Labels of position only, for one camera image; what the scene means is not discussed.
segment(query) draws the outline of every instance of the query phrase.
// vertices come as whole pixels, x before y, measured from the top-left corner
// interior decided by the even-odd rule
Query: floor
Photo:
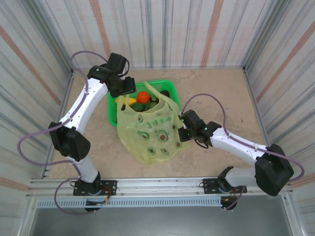
[[[281,197],[242,196],[233,211],[220,207],[106,208],[71,216],[38,209],[32,236],[292,236]]]
[[[175,69],[132,70],[128,74],[136,82],[168,79],[175,84],[183,106],[197,93],[210,93],[224,106],[229,131],[255,143],[263,144],[252,102],[241,69]],[[77,73],[69,96],[67,109],[71,107],[83,88],[83,78]],[[222,111],[209,97],[198,97],[188,109],[207,123],[222,124]],[[203,149],[192,143],[191,148],[178,153],[173,159],[153,165],[139,163],[122,146],[117,130],[107,117],[107,96],[96,107],[86,127],[84,136],[91,142],[90,157],[102,178],[122,177],[201,177],[217,176],[227,166],[249,167],[240,158],[224,150],[210,147]],[[53,161],[64,160],[58,152]],[[52,166],[50,178],[76,177],[69,164]]]

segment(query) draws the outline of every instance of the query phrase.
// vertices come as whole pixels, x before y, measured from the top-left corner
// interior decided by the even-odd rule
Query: yellow plastic bag
[[[145,85],[159,99],[159,103],[145,112],[136,112],[128,105],[127,95],[126,108],[122,111],[123,97],[120,96],[117,103],[117,131],[125,148],[138,161],[160,163],[173,158],[190,144],[182,143],[179,139],[177,129],[183,123],[178,119],[178,105],[148,83],[145,82]]]

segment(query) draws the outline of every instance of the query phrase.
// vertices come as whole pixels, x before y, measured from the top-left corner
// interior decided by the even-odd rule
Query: green plastic basket
[[[169,80],[155,80],[155,81],[148,81],[149,85],[155,87],[159,92],[163,90],[167,90],[169,92],[170,98],[176,102],[181,108],[179,104],[177,92],[175,85]],[[146,91],[151,96],[152,93],[148,90],[148,88],[144,85],[144,82],[136,83],[137,91],[135,93],[129,94],[130,97],[136,98],[138,93],[141,91]],[[108,120],[113,126],[117,126],[117,104],[115,103],[115,99],[113,98],[110,93],[108,93]]]

